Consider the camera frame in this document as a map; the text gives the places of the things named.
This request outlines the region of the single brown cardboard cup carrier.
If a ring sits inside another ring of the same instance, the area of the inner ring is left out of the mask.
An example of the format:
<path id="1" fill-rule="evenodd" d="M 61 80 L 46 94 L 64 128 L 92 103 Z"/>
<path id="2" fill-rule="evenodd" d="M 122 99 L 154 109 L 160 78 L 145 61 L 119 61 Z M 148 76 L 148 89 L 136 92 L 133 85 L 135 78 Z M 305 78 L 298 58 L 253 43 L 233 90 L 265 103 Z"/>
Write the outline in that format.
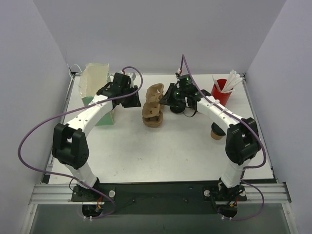
<path id="1" fill-rule="evenodd" d="M 160 116 L 160 103 L 159 101 L 163 97 L 164 85 L 157 83 L 150 86 L 146 92 L 146 101 L 143 105 L 142 116 L 144 118 L 158 117 Z"/>

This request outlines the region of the green paper takeout bag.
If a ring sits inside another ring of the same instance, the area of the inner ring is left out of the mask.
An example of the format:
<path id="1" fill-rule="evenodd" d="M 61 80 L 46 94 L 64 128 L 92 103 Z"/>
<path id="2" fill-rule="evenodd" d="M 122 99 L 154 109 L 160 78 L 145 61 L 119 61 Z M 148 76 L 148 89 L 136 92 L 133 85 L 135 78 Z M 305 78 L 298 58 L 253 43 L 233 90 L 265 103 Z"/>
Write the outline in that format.
<path id="1" fill-rule="evenodd" d="M 84 106 L 91 103 L 97 91 L 112 81 L 109 64 L 88 63 L 80 75 L 79 94 Z"/>

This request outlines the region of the black coffee lid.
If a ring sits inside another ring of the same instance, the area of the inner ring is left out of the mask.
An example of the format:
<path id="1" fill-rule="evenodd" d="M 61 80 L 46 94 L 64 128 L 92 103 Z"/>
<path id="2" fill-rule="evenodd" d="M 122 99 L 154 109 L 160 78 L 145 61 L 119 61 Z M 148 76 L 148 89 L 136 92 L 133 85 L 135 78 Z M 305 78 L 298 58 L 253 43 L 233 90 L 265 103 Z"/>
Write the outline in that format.
<path id="1" fill-rule="evenodd" d="M 214 122 L 211 125 L 211 129 L 212 129 L 212 132 L 217 136 L 223 137 L 226 135 L 226 133 Z"/>

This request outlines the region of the brown cardboard cup carrier stack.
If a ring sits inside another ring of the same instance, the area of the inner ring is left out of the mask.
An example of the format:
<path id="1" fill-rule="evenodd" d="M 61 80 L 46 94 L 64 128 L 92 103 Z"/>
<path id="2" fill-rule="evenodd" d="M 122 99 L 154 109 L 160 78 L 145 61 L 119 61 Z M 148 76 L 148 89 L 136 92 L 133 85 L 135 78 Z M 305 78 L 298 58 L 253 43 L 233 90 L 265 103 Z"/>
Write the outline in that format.
<path id="1" fill-rule="evenodd" d="M 163 122 L 163 112 L 160 111 L 159 114 L 154 117 L 142 117 L 142 121 L 147 127 L 157 128 Z"/>

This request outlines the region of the brown paper coffee cup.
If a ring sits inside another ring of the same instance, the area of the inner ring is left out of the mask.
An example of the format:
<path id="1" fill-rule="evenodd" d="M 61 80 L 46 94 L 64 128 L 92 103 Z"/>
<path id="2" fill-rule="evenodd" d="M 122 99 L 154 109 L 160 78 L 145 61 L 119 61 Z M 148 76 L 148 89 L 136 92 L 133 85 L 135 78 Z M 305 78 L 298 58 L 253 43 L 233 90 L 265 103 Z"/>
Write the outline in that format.
<path id="1" fill-rule="evenodd" d="M 218 132 L 218 131 L 214 131 L 211 130 L 211 137 L 214 140 L 221 140 L 226 134 L 224 132 Z"/>

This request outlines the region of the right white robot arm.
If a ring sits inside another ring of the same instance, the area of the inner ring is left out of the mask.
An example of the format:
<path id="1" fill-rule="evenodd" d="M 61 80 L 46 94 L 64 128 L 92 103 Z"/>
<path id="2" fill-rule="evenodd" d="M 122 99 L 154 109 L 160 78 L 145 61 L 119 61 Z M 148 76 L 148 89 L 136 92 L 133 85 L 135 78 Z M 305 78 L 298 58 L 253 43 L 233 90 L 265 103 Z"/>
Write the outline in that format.
<path id="1" fill-rule="evenodd" d="M 225 152 L 229 164 L 220 178 L 227 189 L 238 186 L 251 159 L 260 151 L 258 130 L 253 118 L 242 118 L 230 112 L 206 90 L 198 90 L 190 75 L 176 75 L 160 104 L 179 114 L 186 108 L 207 116 L 212 122 L 212 132 L 226 137 Z"/>

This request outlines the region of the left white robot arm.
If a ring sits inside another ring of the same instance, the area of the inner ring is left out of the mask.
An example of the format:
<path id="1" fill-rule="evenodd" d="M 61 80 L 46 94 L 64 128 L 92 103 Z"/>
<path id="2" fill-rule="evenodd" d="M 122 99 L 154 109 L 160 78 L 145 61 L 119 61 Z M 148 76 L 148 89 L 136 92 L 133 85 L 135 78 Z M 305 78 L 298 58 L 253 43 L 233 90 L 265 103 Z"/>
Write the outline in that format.
<path id="1" fill-rule="evenodd" d="M 53 132 L 52 155 L 65 165 L 83 187 L 88 200 L 96 200 L 100 188 L 98 178 L 88 165 L 87 136 L 95 125 L 116 106 L 140 107 L 138 86 L 134 85 L 135 73 L 115 73 L 113 80 L 100 88 L 86 109 L 65 124 L 57 124 Z"/>

